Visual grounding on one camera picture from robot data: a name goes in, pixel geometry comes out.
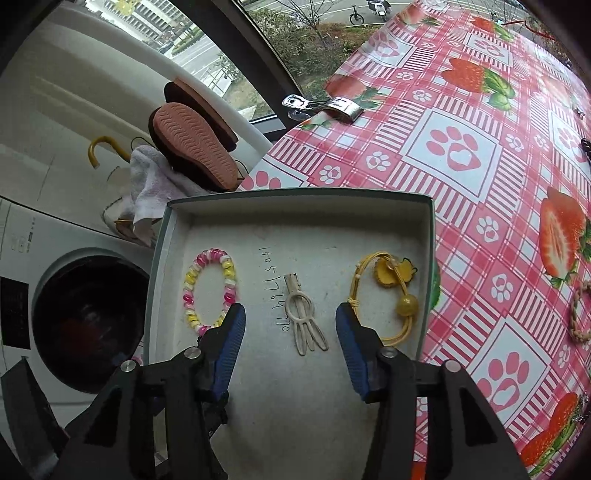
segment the blue gripper pad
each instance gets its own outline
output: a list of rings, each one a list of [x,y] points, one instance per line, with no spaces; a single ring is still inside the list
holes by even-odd
[[[387,376],[377,354],[384,346],[375,330],[362,326],[348,302],[336,310],[336,333],[349,370],[353,389],[366,403],[386,393]]]
[[[208,330],[199,342],[199,348],[205,354],[199,387],[203,393],[213,397],[212,401],[218,401],[228,390],[245,328],[246,312],[242,305],[235,303],[222,324]]]

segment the yellow cord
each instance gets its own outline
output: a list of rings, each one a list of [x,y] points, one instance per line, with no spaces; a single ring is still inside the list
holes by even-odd
[[[355,268],[355,275],[353,276],[353,280],[351,282],[351,289],[349,291],[349,298],[347,299],[347,301],[351,304],[351,307],[353,308],[353,311],[355,312],[355,315],[357,316],[358,319],[359,319],[359,300],[357,300],[357,290],[359,288],[359,281],[361,280],[361,275],[363,274],[363,272],[365,271],[367,266],[375,258],[383,258],[386,260],[386,262],[388,262],[389,266],[391,267],[392,271],[394,272],[394,275],[396,276],[396,278],[398,279],[398,282],[400,283],[400,287],[402,288],[402,293],[403,293],[404,297],[409,296],[408,290],[406,287],[406,283],[402,280],[400,272],[398,271],[397,260],[387,252],[376,252],[371,255],[368,255],[367,257],[365,257],[361,261],[361,263],[358,263]],[[395,345],[405,341],[408,338],[408,335],[410,335],[410,332],[411,332],[411,329],[413,326],[413,320],[414,320],[413,314],[404,317],[404,325],[402,327],[402,331],[400,331],[399,334],[397,334],[393,337],[380,338],[382,343],[386,346],[395,346]]]

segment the pink and yellow beaded bracelet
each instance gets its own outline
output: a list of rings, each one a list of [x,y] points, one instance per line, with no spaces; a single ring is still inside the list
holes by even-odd
[[[222,313],[214,324],[204,325],[201,323],[199,315],[195,312],[193,289],[195,287],[195,282],[197,281],[197,276],[201,270],[211,262],[220,262],[223,268],[223,306]],[[187,320],[187,323],[193,330],[195,330],[197,336],[201,337],[210,328],[219,327],[222,324],[232,303],[236,303],[236,271],[234,270],[234,263],[232,262],[230,255],[218,248],[204,250],[197,256],[197,258],[195,258],[193,265],[189,267],[189,270],[185,275],[183,285],[183,307],[184,317]]]

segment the yellow charm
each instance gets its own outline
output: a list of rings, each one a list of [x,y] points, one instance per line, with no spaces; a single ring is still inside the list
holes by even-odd
[[[408,258],[402,259],[402,261],[398,263],[397,269],[400,277],[405,283],[409,283],[413,279],[413,275],[417,272],[417,269],[413,267],[412,262]],[[383,287],[391,288],[398,285],[398,279],[385,258],[380,257],[375,263],[374,277]]]
[[[401,317],[411,317],[418,312],[418,300],[410,293],[400,298],[396,304],[396,313]]]

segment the metal screw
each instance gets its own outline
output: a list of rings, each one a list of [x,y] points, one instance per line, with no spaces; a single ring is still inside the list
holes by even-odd
[[[135,368],[135,362],[133,360],[126,360],[121,364],[121,370],[124,372],[131,372]]]
[[[447,368],[450,372],[457,374],[462,369],[462,366],[455,360],[448,360],[445,363],[445,368]]]
[[[185,350],[185,356],[187,358],[197,358],[199,355],[201,355],[201,350],[196,346],[190,346]]]
[[[398,355],[398,350],[396,350],[393,346],[384,346],[380,352],[386,358],[394,358],[396,355]]]

